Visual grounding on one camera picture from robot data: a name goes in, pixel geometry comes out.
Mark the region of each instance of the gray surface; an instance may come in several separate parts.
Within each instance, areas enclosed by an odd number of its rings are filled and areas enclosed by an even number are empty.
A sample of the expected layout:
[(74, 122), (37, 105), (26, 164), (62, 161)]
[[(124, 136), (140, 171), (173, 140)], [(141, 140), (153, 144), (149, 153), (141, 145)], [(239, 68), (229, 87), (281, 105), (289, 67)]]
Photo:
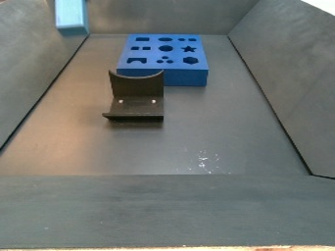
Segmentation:
[(319, 177), (0, 178), (0, 247), (335, 245)]
[(227, 34), (259, 0), (88, 0), (92, 33)]
[(313, 174), (335, 176), (335, 18), (261, 0), (229, 37)]
[(203, 36), (207, 87), (165, 87), (164, 123), (109, 123), (106, 71), (124, 41), (89, 37), (1, 153), (0, 175), (307, 175), (224, 36)]
[(0, 147), (84, 38), (58, 34), (52, 0), (10, 0), (1, 4)]

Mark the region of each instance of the shape sorter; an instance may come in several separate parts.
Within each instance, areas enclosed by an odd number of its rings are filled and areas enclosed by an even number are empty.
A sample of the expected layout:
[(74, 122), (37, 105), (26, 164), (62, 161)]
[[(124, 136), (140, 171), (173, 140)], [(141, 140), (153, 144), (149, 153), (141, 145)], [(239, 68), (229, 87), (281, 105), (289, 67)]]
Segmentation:
[(131, 34), (116, 72), (148, 76), (164, 70), (169, 86), (205, 86), (208, 64), (201, 38), (189, 34)]

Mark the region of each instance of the blue object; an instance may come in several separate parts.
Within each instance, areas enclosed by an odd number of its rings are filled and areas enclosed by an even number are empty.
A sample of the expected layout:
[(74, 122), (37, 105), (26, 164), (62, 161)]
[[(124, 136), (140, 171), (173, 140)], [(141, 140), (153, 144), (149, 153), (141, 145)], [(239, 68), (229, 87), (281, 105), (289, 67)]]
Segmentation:
[(199, 35), (128, 36), (116, 72), (127, 76), (145, 76), (160, 70), (164, 70), (165, 85), (207, 85), (208, 64)]
[(89, 34), (85, 0), (56, 0), (56, 27), (64, 35)]

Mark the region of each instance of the circular hole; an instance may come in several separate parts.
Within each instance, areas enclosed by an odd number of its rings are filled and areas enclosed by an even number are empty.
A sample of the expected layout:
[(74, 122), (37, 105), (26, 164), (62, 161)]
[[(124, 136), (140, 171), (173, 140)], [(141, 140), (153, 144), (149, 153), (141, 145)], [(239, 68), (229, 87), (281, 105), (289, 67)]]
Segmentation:
[(159, 49), (160, 49), (161, 51), (171, 51), (171, 50), (172, 50), (172, 46), (169, 46), (169, 45), (163, 45)]

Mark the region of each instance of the star-shaped hole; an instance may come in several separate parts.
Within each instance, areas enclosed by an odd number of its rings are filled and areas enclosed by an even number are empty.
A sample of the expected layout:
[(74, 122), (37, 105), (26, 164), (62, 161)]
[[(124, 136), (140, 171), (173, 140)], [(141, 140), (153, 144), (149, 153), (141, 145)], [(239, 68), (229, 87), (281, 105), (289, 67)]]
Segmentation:
[(188, 51), (189, 51), (189, 52), (195, 52), (195, 49), (196, 49), (196, 48), (195, 48), (195, 47), (191, 47), (191, 46), (187, 46), (187, 47), (183, 47), (181, 49), (183, 49), (183, 52), (188, 52)]

